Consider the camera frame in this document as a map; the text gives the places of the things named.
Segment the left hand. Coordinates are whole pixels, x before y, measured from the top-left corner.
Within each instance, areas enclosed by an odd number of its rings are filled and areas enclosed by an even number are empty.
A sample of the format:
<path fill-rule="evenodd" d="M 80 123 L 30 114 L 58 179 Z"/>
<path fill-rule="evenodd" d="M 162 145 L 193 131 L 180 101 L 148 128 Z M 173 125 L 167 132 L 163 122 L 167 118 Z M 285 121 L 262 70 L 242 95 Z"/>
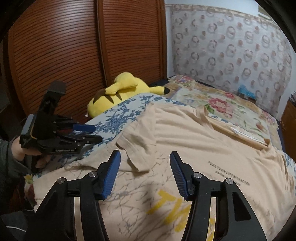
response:
<path fill-rule="evenodd" d="M 18 161 L 23 161 L 25 156 L 37 156 L 36 168 L 44 168 L 51 159 L 51 155 L 42 154 L 39 150 L 34 148 L 25 149 L 21 147 L 20 137 L 13 140 L 11 146 L 13 157 Z"/>

